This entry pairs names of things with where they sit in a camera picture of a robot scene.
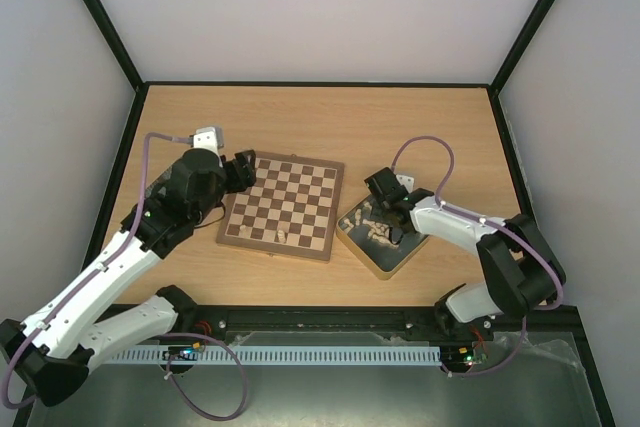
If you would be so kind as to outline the gold tin with light pieces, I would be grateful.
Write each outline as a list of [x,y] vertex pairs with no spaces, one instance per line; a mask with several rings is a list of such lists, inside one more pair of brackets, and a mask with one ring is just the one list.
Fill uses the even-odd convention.
[[399,246],[391,246],[387,240],[390,226],[368,196],[339,218],[336,235],[377,278],[388,280],[428,241],[424,234],[405,234]]

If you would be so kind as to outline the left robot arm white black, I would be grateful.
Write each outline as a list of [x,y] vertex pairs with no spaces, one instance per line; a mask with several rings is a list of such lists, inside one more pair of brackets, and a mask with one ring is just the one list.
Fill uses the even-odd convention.
[[23,321],[2,321],[3,404],[11,403],[7,388],[17,374],[35,399],[56,406],[116,353],[183,323],[195,304],[175,286],[108,321],[99,318],[134,280],[189,239],[225,195],[242,193],[255,181],[254,151],[226,159],[191,148],[147,184],[120,230],[57,297]]

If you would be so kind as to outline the silver tin with dark pieces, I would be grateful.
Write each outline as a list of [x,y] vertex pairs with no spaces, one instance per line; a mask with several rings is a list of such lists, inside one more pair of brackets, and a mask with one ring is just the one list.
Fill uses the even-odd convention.
[[161,189],[164,184],[171,177],[173,166],[170,165],[166,170],[164,170],[154,181],[152,181],[145,189],[145,198],[151,197],[156,191]]

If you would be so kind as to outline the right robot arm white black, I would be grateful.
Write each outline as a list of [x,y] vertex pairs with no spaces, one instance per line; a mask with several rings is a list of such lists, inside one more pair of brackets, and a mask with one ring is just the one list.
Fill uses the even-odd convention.
[[484,216],[444,201],[439,191],[410,192],[388,167],[365,184],[393,227],[440,238],[479,259],[484,280],[461,285],[434,305],[443,336],[458,338],[480,318],[522,320],[533,310],[552,310],[563,302],[566,274],[531,217]]

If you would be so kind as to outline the wooden chess board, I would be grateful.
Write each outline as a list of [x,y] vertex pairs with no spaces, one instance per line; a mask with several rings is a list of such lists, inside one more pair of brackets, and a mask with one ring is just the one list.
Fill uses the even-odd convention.
[[[255,185],[226,200],[216,242],[274,255],[330,260],[344,178],[341,162],[269,152],[256,154]],[[240,236],[240,226],[251,228]],[[284,230],[286,242],[277,241]]]

